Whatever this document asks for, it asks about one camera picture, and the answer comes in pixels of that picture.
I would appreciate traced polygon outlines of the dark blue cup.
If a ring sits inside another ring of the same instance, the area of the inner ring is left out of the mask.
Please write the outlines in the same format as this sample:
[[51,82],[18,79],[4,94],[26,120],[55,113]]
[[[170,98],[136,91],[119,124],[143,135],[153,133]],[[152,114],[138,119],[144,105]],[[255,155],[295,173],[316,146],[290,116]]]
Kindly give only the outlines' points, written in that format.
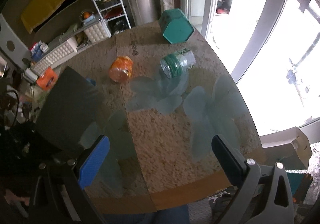
[[95,80],[91,79],[91,78],[86,78],[86,80],[91,83],[93,86],[96,86],[96,82]]

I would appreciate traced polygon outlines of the cardboard box by window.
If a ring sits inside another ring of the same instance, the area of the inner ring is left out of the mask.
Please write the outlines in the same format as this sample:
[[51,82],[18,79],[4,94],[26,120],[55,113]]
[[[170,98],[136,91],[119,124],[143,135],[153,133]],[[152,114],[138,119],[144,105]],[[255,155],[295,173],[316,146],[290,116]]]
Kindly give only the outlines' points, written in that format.
[[260,136],[266,165],[280,162],[286,170],[306,170],[312,156],[307,136],[297,127]]

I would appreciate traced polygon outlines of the orange plastic bag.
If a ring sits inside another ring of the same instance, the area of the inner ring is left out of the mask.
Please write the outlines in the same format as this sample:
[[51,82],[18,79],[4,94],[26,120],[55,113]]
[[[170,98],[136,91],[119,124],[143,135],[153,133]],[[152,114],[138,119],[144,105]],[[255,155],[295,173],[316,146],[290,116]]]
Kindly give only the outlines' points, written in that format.
[[54,72],[54,70],[51,67],[48,67],[44,74],[40,76],[36,84],[44,91],[50,90],[54,84],[56,83],[58,79],[57,74]]

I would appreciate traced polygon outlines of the orange plastic jar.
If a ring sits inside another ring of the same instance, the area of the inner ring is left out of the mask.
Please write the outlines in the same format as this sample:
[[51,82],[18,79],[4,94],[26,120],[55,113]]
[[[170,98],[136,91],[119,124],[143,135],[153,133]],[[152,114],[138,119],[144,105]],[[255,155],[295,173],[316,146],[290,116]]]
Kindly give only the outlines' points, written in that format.
[[109,68],[108,75],[114,82],[125,83],[131,78],[133,61],[128,56],[119,56]]

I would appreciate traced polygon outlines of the clear jar green lid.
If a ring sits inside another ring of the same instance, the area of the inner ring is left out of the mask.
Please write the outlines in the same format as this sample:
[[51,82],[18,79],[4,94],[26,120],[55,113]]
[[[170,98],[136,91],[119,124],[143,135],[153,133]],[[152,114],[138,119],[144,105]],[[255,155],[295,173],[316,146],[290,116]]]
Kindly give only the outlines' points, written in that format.
[[168,54],[160,61],[160,66],[168,78],[176,78],[191,69],[196,64],[192,50],[188,48]]

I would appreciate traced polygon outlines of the white tufted tv bench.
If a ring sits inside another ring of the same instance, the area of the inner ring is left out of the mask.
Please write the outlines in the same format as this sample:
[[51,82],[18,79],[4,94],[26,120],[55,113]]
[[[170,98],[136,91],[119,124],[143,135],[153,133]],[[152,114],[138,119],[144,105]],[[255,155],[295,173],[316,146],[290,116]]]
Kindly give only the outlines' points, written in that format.
[[[83,33],[87,37],[84,47],[81,47],[76,39],[76,35]],[[41,76],[46,69],[58,67],[62,63],[77,55],[78,52],[84,51],[86,48],[96,44],[102,40],[111,37],[111,32],[105,22],[96,21],[80,30],[74,32],[66,41],[57,45],[40,59],[36,64],[31,66],[31,71],[37,76]]]

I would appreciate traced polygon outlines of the blue bucket with orange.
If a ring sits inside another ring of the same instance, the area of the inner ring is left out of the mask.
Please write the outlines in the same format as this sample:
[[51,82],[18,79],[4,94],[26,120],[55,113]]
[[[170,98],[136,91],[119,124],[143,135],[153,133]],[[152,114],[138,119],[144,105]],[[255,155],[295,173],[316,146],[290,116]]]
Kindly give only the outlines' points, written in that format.
[[83,23],[83,24],[86,24],[90,21],[92,21],[94,19],[94,13],[92,10],[90,9],[87,9],[87,10],[84,10],[81,14],[80,14],[80,21]]

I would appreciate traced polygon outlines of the teal hexagonal box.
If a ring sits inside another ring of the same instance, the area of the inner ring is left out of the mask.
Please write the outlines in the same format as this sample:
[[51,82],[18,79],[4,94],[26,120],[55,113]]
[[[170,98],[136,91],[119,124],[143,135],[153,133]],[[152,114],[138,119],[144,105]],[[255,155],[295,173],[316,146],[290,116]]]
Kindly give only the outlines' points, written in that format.
[[179,9],[167,9],[158,21],[163,38],[171,44],[186,42],[194,32],[194,27]]

